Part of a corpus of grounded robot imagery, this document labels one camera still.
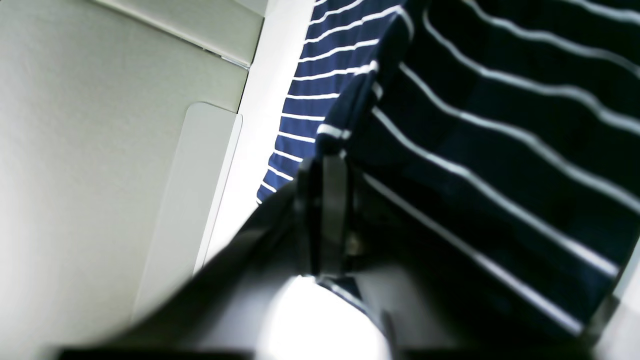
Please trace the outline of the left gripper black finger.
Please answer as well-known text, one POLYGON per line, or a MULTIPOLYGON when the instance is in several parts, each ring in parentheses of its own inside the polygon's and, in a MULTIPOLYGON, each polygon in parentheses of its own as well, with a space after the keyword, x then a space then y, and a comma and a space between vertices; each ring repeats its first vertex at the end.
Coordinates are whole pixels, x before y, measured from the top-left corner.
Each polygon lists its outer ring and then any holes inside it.
POLYGON ((338 155, 302 160, 295 176, 295 234, 302 275, 340 277, 347 262, 352 208, 347 162, 338 155))

